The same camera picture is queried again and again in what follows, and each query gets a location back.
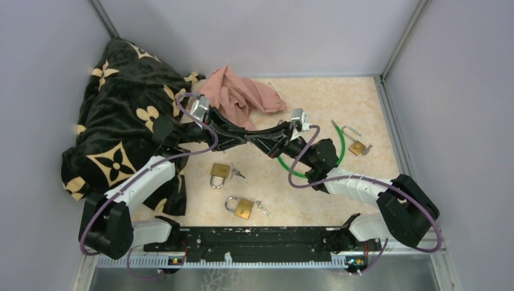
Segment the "black padlock with keys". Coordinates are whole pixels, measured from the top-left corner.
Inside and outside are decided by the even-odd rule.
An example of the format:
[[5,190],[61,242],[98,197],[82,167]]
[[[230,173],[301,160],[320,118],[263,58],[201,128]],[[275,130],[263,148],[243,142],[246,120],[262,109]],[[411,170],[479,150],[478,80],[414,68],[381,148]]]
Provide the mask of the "black padlock with keys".
[[258,135],[245,135],[245,139],[252,144],[257,144],[259,142]]

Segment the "brass padlock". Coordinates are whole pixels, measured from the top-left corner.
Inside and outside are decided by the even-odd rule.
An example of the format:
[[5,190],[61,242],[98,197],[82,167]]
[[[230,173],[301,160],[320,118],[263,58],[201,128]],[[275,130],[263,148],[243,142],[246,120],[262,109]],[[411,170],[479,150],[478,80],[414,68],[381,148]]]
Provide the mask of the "brass padlock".
[[362,134],[349,125],[344,125],[341,128],[343,135],[348,137],[352,142],[352,144],[348,147],[348,149],[356,156],[367,155],[369,153],[369,151],[372,149],[373,145],[372,144],[365,145],[360,140],[354,138],[351,134],[347,133],[347,130],[351,130],[358,137],[361,137]]
[[213,189],[221,189],[226,181],[234,176],[246,179],[246,177],[233,165],[214,163],[210,171],[210,186]]
[[226,211],[235,216],[249,220],[254,209],[261,211],[266,217],[270,216],[270,212],[264,203],[255,198],[228,197],[225,200],[224,207]]

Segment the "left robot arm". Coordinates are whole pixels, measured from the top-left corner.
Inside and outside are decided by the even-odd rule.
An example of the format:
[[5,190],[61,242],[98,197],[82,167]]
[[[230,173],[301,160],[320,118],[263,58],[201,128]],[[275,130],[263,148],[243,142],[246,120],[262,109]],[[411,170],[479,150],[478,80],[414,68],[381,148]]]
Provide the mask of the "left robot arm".
[[153,125],[153,139],[161,146],[157,154],[119,186],[86,199],[79,231],[79,246],[84,255],[103,254],[120,259],[135,247],[156,245],[173,251],[181,245],[179,224],[171,219],[157,216],[132,221],[135,210],[177,176],[177,163],[194,154],[176,146],[205,142],[206,152],[222,151],[247,143],[252,135],[223,118],[214,107],[202,115],[184,114],[192,121],[182,124],[169,116],[158,117]]

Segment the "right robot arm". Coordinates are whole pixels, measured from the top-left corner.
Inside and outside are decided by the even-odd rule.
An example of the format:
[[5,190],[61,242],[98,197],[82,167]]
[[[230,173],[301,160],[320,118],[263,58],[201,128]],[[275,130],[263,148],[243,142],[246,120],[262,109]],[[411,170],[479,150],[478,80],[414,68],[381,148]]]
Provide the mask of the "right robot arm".
[[293,158],[288,174],[292,187],[347,195],[379,210],[350,221],[348,229],[341,233],[347,249],[356,250],[372,238],[394,238],[424,253],[440,249],[442,235],[436,223],[439,210],[411,176],[379,179],[346,170],[337,165],[333,141],[317,138],[321,131],[318,125],[311,125],[311,129],[315,133],[309,141],[295,136],[295,127],[289,122],[248,132],[245,138],[259,148],[270,146],[271,158],[281,154]]

